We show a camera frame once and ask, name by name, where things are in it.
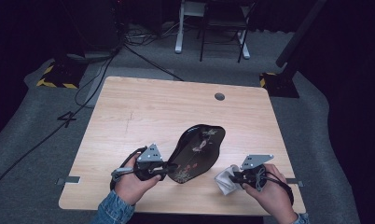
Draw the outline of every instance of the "denim jacket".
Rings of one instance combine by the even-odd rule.
[[[91,224],[125,224],[132,217],[135,206],[123,202],[112,190],[98,205],[98,212]],[[310,224],[307,214],[298,214],[299,218],[292,224]]]

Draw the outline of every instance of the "motion capture device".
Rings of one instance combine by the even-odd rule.
[[[266,167],[263,165],[264,162],[272,158],[273,155],[248,155],[240,167],[241,171],[233,169],[232,173],[229,174],[229,179],[231,182],[239,184],[241,188],[243,188],[243,183],[245,183],[259,192],[265,188],[267,181],[272,181],[286,191],[293,205],[294,197],[292,189],[276,175],[266,171]]]

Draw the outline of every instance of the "wire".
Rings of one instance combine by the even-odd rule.
[[[180,78],[180,77],[174,75],[172,72],[168,71],[167,69],[161,67],[160,65],[158,65],[158,64],[156,64],[156,63],[150,61],[150,60],[147,59],[146,57],[144,57],[144,56],[142,56],[141,54],[139,54],[139,53],[135,52],[134,50],[130,49],[127,45],[124,45],[124,48],[125,48],[126,50],[128,50],[129,52],[135,54],[136,56],[138,56],[138,57],[144,59],[144,61],[146,61],[147,63],[150,63],[150,64],[152,64],[153,66],[159,68],[159,70],[161,70],[161,71],[163,71],[163,72],[169,74],[169,75],[172,76],[172,77],[175,77],[175,78],[179,79],[180,81],[184,81],[182,78]]]
[[[160,36],[157,36],[157,35],[151,35],[151,34],[143,34],[143,32],[140,30],[140,29],[131,29],[126,35],[126,43],[131,45],[131,46],[146,46],[146,45],[149,45],[150,43],[154,42],[155,40],[160,40],[160,39],[165,39],[165,38],[168,38],[172,35],[177,35],[178,33],[171,33],[171,34],[168,34],[170,33],[175,27],[177,27],[179,25],[179,22],[177,22],[176,24],[174,24],[172,27],[168,28],[168,30],[166,30],[164,33],[162,33]],[[132,41],[133,38],[142,38],[142,41],[141,42],[134,42]]]
[[[270,178],[268,176],[262,176],[261,178],[270,180],[271,182],[274,182],[278,184],[281,188],[283,188],[286,191],[287,195],[289,196],[290,203],[293,205],[293,202],[295,201],[295,199],[293,197],[292,189],[286,183],[284,183],[280,178],[278,178],[278,176],[274,175],[273,173],[266,171],[266,174],[272,175],[276,179]]]
[[[71,57],[71,56],[67,55],[68,59],[70,59],[70,61],[73,62],[73,63],[100,63],[100,62],[103,62],[103,61],[107,61],[114,56],[115,56],[115,52],[113,52],[113,51],[110,52],[109,55],[107,55],[107,56],[96,57],[96,58],[84,58],[84,57],[75,58],[75,57]]]
[[[262,175],[265,174],[266,172],[266,168],[262,165],[260,170],[257,172],[256,174],[256,189],[257,191],[261,192],[263,190],[263,188],[260,186],[260,179],[263,177]]]
[[[75,103],[77,104],[77,105],[81,105],[81,106],[83,106],[83,104],[81,104],[81,103],[79,103],[78,101],[77,101],[77,95],[80,93],[80,91],[82,91],[85,87],[87,87],[95,78],[97,78],[100,74],[101,74],[101,71],[103,71],[103,67],[104,67],[104,65],[106,64],[106,62],[107,62],[107,60],[103,63],[103,65],[101,65],[101,67],[100,67],[100,71],[98,72],[98,74],[95,76],[95,77],[93,77],[88,83],[86,83],[85,85],[83,85],[80,89],[79,89],[79,91],[77,91],[77,93],[75,94]],[[92,106],[86,106],[86,105],[84,105],[86,108],[89,108],[89,109],[93,109],[94,107],[92,107]]]
[[[101,77],[100,84],[103,82],[106,70],[107,70],[109,64],[111,64],[111,62],[112,62],[113,59],[114,59],[114,57],[112,57],[111,60],[108,61],[107,65],[106,65],[106,68],[104,70],[103,76]],[[101,86],[100,84],[97,86],[97,88],[95,89],[94,93],[91,95],[91,97],[89,98],[89,100],[86,101],[85,104],[83,104],[76,112],[74,112],[66,121],[64,121],[60,126],[58,126],[53,132],[51,132],[48,136],[46,136],[44,139],[42,139],[42,141],[40,141],[38,144],[36,144],[34,147],[32,147],[30,150],[28,150],[24,155],[22,155],[18,160],[16,160],[11,166],[9,166],[9,168],[7,168],[7,170],[5,170],[1,174],[1,176],[0,176],[0,182],[20,161],[22,161],[25,157],[27,157],[35,149],[37,149],[38,147],[40,147],[48,139],[50,139],[50,137],[52,135],[54,135],[56,132],[58,132],[61,129],[61,127],[63,127],[66,123],[68,123],[80,110],[82,110],[86,106],[86,104],[92,99],[92,97],[94,97],[95,93],[98,91],[98,89]]]

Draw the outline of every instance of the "gray floor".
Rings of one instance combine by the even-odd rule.
[[[293,35],[249,33],[249,60],[237,63],[238,50],[234,47],[209,47],[200,63],[200,41],[196,34],[195,30],[185,32],[181,54],[174,53],[175,35],[131,48],[185,81],[258,87],[260,73],[282,71],[275,65],[275,60]],[[49,63],[27,75],[25,83],[29,91],[15,116],[0,133],[0,175],[59,127],[61,122],[57,118],[60,115],[79,109],[75,98],[81,104],[87,99],[90,85],[80,92],[37,87],[35,84]],[[81,83],[94,78],[101,65],[91,64]],[[109,74],[123,76],[132,69],[137,72],[148,69],[149,73],[153,72],[150,73],[153,78],[170,78],[125,49],[110,64]],[[305,185],[300,190],[311,222],[359,223],[351,187],[329,143],[326,98],[301,74],[295,75],[294,82],[299,99],[271,97],[271,103],[297,179]],[[88,108],[79,111],[76,121],[68,128],[62,127],[0,182],[0,223],[90,222],[95,211],[67,211],[58,206],[63,188],[54,183],[59,177],[68,176],[91,112]],[[266,217],[265,223],[275,222],[272,217]]]

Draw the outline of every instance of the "yellow and black tape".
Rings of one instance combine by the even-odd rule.
[[[86,64],[74,64],[66,67],[52,62],[36,86],[78,89],[86,68]]]
[[[267,89],[266,80],[264,78],[265,75],[277,76],[277,74],[275,74],[275,73],[262,73],[262,74],[259,75],[260,87],[264,88],[264,89]]]

